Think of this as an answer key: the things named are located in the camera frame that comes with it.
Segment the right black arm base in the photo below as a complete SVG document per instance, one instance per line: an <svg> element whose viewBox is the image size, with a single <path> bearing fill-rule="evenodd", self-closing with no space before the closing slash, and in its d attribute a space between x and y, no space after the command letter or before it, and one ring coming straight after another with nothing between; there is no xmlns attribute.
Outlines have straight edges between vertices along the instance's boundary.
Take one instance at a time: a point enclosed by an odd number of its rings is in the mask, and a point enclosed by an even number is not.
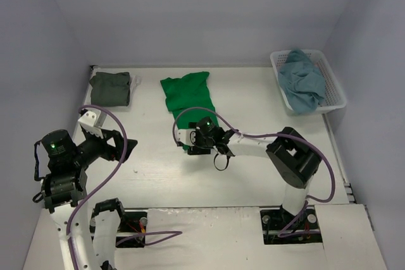
<svg viewBox="0 0 405 270"><path fill-rule="evenodd" d="M300 245L322 243L320 225L314 207L307 208L284 232L293 216L281 209L260 210L265 245Z"/></svg>

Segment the grey green t shirt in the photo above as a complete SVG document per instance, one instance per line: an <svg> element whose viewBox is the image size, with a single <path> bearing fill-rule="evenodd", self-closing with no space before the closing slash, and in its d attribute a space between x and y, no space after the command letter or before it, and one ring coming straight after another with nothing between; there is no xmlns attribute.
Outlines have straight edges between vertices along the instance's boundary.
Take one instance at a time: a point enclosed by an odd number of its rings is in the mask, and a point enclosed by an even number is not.
<svg viewBox="0 0 405 270"><path fill-rule="evenodd" d="M92 87L90 100L94 105L119 107L130 103L131 77L128 72L96 72L89 84Z"/></svg>

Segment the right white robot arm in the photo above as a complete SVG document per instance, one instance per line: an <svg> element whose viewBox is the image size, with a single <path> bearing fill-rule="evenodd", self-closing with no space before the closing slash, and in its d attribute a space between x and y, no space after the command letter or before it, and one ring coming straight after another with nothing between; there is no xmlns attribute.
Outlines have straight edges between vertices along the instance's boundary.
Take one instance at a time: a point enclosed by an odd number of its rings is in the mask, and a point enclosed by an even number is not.
<svg viewBox="0 0 405 270"><path fill-rule="evenodd" d="M177 138L181 144L189 146L187 153L190 155L208 154L214 150L227 160L237 156L269 159L286 182L281 222L294 227L302 221L301 209L321 157L302 142L304 139L293 128L285 127L276 137L251 138L224 130L205 117L197 123L190 123L188 129L177 130Z"/></svg>

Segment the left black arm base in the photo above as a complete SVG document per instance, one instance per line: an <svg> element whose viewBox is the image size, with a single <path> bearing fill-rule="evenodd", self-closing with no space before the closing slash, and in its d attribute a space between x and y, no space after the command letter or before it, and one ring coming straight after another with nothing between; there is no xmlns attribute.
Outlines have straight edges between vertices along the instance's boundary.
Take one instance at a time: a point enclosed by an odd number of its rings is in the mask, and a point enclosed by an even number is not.
<svg viewBox="0 0 405 270"><path fill-rule="evenodd" d="M123 204L118 198L104 200L95 205L91 219L89 230L91 233L91 238L94 239L94 233L96 230L96 220L95 216L101 211L118 211L120 217L120 224L118 226L117 232L118 236L116 241L119 242L126 237L134 235L136 233L145 233L147 225L147 212L146 211L125 211Z"/></svg>

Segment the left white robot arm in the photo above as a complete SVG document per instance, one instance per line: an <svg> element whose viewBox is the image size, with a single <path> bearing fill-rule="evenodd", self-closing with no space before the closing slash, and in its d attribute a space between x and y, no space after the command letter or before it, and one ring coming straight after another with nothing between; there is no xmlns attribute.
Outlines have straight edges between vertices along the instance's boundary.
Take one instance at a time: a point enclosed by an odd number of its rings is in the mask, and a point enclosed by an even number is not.
<svg viewBox="0 0 405 270"><path fill-rule="evenodd" d="M33 201L43 201L50 213L65 269L114 269L116 232L124 229L127 217L118 199L99 202L92 212L95 232L90 231L86 171L99 158L122 165L138 141L116 130L84 135L85 140L76 145L67 130L59 129L35 143L44 146L50 172L42 178L34 174L41 191Z"/></svg>

